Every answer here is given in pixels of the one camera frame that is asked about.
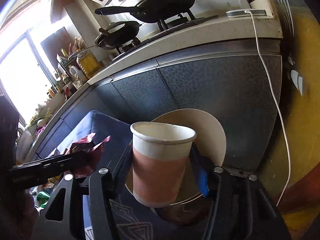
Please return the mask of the blue printed tablecloth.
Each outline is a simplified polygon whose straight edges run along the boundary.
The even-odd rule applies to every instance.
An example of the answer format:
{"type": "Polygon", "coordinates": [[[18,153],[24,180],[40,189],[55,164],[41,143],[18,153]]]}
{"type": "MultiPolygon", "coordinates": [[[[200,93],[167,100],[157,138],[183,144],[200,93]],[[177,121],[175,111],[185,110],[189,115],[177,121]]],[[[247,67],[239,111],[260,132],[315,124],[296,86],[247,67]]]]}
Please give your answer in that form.
{"type": "Polygon", "coordinates": [[[46,220],[57,228],[51,230],[53,239],[200,239],[196,218],[184,224],[166,222],[150,208],[139,204],[126,188],[116,194],[108,162],[117,164],[130,141],[129,125],[99,111],[90,111],[72,131],[76,139],[94,132],[101,143],[96,170],[86,177],[63,179],[55,191],[46,220]]]}

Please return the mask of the gas stove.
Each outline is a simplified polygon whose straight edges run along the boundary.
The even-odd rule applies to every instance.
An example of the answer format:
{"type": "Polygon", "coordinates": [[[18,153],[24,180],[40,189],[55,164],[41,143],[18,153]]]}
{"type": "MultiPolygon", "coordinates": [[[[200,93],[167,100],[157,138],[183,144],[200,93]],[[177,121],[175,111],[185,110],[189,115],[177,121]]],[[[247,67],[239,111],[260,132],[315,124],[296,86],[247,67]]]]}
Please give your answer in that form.
{"type": "Polygon", "coordinates": [[[171,35],[175,32],[178,32],[178,31],[181,31],[181,30],[184,30],[184,29],[187,29],[187,28],[199,25],[199,24],[203,24],[205,22],[211,21],[211,20],[216,19],[218,17],[219,17],[218,15],[213,15],[213,16],[209,16],[209,17],[196,18],[195,20],[187,20],[186,22],[182,22],[181,19],[176,19],[172,22],[181,22],[181,24],[176,23],[173,27],[171,27],[167,30],[161,31],[160,33],[157,33],[156,35],[153,35],[152,37],[147,38],[144,41],[141,41],[140,44],[133,45],[132,47],[130,47],[126,51],[124,51],[124,52],[118,54],[116,57],[114,57],[112,59],[112,61],[119,60],[122,57],[128,55],[129,53],[131,53],[139,48],[142,48],[142,47],[144,47],[144,46],[146,46],[156,40],[159,40],[160,38],[163,38],[163,37],[171,35]]]}

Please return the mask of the black frying pan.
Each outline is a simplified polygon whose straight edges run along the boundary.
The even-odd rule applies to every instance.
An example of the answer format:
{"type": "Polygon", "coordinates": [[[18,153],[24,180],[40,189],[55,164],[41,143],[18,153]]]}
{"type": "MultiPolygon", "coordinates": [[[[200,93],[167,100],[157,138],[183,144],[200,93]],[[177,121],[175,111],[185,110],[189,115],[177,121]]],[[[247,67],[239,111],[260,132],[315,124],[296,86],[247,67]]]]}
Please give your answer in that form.
{"type": "Polygon", "coordinates": [[[195,0],[141,0],[133,7],[109,6],[95,9],[100,16],[129,13],[144,23],[158,23],[179,14],[187,13],[191,20],[195,16],[191,7],[195,0]]]}

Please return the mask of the green drink can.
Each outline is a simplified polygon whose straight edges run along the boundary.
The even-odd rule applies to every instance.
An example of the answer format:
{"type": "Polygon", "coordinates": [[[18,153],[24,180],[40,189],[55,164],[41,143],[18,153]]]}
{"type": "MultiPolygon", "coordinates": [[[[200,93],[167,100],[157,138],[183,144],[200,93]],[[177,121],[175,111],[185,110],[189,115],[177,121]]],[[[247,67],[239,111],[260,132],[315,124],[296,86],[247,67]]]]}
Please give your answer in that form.
{"type": "Polygon", "coordinates": [[[38,207],[44,208],[50,199],[50,195],[45,191],[40,191],[36,195],[38,207]]]}

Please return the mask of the pink foil wrapper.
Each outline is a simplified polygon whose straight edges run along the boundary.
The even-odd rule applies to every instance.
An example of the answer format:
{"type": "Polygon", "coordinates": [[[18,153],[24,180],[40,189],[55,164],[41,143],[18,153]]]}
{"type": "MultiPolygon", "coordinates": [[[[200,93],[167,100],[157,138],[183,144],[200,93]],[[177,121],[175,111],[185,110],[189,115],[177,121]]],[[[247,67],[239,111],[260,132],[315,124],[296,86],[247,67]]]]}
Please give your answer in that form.
{"type": "Polygon", "coordinates": [[[81,152],[84,152],[85,160],[82,162],[82,165],[70,170],[75,178],[89,176],[97,169],[97,165],[103,155],[104,146],[111,140],[111,136],[109,135],[95,145],[93,142],[94,137],[95,133],[92,132],[78,141],[73,142],[64,152],[64,155],[80,154],[81,152]]]}

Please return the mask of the white plastic jug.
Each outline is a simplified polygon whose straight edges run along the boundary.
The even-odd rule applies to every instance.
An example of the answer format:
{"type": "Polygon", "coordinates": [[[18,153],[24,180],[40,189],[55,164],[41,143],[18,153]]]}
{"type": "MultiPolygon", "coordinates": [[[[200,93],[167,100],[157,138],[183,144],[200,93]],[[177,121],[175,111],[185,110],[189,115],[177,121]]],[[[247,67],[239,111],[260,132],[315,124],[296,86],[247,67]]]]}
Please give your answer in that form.
{"type": "Polygon", "coordinates": [[[76,80],[79,80],[81,83],[87,82],[87,77],[85,76],[85,74],[81,70],[79,70],[76,66],[70,66],[69,72],[76,80]]]}

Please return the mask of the pink white paper cup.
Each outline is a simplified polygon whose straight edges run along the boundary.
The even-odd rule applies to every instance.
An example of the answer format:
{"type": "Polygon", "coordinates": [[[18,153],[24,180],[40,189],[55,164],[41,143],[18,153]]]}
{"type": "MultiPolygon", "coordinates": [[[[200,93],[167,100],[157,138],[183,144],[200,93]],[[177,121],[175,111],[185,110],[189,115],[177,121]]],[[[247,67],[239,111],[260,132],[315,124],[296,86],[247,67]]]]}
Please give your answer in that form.
{"type": "Polygon", "coordinates": [[[133,195],[148,207],[175,202],[196,132],[160,122],[137,122],[133,138],[133,195]]]}

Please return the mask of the white power bank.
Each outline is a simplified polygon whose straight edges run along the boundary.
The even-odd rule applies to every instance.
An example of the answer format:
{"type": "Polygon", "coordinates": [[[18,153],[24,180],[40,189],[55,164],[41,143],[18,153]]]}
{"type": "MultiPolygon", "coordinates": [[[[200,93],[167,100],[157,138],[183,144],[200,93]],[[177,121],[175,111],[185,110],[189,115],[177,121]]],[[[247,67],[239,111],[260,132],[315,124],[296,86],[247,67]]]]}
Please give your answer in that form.
{"type": "Polygon", "coordinates": [[[237,9],[226,12],[229,18],[247,17],[247,16],[266,16],[266,11],[263,9],[237,9]]]}

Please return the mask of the black wok with spatula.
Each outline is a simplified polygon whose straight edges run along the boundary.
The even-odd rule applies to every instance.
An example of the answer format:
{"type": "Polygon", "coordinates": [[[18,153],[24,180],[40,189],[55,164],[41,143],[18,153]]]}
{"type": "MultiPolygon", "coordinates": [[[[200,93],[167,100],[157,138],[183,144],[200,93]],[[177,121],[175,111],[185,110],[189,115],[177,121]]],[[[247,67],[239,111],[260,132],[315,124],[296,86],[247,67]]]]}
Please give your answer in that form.
{"type": "Polygon", "coordinates": [[[91,48],[102,48],[104,50],[119,50],[121,46],[131,41],[138,41],[140,24],[136,21],[120,21],[112,23],[107,29],[100,28],[100,34],[95,39],[95,45],[71,54],[68,59],[75,58],[78,54],[83,53],[91,48]]]}

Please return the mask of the yellow cooking oil bottle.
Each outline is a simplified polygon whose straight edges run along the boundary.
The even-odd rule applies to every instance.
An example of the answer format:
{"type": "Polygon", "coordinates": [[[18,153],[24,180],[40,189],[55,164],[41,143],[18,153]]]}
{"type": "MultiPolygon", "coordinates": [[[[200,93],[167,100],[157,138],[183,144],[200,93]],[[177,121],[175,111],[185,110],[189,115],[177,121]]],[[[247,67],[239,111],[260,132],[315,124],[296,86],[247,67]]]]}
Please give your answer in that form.
{"type": "Polygon", "coordinates": [[[79,54],[76,58],[76,61],[80,69],[88,79],[95,76],[95,74],[100,72],[103,68],[93,54],[79,54]]]}

